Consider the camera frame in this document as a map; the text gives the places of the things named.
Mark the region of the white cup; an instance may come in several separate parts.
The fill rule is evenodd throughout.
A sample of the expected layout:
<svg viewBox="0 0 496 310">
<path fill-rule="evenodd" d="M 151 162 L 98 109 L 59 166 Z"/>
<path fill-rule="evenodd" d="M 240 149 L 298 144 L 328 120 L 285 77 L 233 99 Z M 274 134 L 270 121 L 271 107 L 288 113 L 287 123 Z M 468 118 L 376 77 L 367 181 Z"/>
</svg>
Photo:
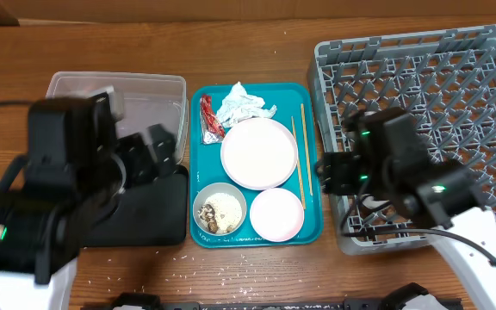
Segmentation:
<svg viewBox="0 0 496 310">
<path fill-rule="evenodd" d="M 368 210 L 376 210 L 378 208 L 386 208 L 389 201 L 376 200 L 372 195 L 366 195 L 361 200 L 361 207 Z"/>
</svg>

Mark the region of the red foil wrapper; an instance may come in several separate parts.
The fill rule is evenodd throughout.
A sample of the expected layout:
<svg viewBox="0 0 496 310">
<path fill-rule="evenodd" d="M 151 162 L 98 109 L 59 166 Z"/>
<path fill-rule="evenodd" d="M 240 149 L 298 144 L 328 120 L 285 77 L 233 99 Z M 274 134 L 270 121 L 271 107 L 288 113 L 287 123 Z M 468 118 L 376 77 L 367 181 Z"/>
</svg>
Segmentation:
<svg viewBox="0 0 496 310">
<path fill-rule="evenodd" d="M 212 97 L 202 94 L 200 99 L 201 141 L 205 145 L 220 143 L 225 129 L 212 109 Z"/>
</svg>

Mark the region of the small pink bowl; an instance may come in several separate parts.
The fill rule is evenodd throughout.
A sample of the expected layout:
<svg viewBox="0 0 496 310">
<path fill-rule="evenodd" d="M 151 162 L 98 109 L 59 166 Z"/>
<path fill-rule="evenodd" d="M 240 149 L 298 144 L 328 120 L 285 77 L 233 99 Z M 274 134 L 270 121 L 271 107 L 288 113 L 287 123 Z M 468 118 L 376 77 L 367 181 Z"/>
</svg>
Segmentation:
<svg viewBox="0 0 496 310">
<path fill-rule="evenodd" d="M 258 194 L 251 203 L 249 215 L 254 231 L 274 243 L 295 237 L 305 219 L 301 200 L 282 188 L 266 189 Z"/>
</svg>

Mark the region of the large white plate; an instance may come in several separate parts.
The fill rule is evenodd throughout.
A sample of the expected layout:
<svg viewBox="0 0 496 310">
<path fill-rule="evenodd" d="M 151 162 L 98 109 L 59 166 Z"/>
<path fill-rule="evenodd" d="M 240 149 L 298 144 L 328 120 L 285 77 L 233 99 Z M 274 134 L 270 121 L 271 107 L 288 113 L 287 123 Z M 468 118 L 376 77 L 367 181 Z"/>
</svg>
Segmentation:
<svg viewBox="0 0 496 310">
<path fill-rule="evenodd" d="M 278 187 L 297 167 L 298 147 L 290 129 L 266 118 L 251 118 L 233 126 L 220 148 L 225 173 L 252 190 Z"/>
</svg>

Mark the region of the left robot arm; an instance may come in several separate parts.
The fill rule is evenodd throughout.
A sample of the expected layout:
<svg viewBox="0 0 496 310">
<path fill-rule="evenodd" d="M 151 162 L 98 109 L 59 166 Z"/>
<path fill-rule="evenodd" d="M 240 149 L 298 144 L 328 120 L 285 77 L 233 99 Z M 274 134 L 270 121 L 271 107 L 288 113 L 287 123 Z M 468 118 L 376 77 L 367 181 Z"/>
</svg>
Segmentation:
<svg viewBox="0 0 496 310">
<path fill-rule="evenodd" d="M 31 102 L 28 150 L 0 180 L 0 309 L 65 309 L 85 247 L 178 245 L 188 170 L 174 136 L 119 137 L 109 90 Z"/>
</svg>

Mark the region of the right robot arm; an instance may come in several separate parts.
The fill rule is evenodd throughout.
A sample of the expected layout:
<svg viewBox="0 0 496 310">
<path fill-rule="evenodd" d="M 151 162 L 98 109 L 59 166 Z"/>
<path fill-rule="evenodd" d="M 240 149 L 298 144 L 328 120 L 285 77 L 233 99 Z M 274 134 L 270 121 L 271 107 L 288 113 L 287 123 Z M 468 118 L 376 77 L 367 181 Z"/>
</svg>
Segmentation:
<svg viewBox="0 0 496 310">
<path fill-rule="evenodd" d="M 314 169 L 324 193 L 351 195 L 349 210 L 365 195 L 410 220 L 408 233 L 424 234 L 479 309 L 496 309 L 496 218 L 461 162 L 434 163 L 412 117 L 399 107 L 358 111 L 344 121 L 350 152 L 327 152 Z"/>
</svg>

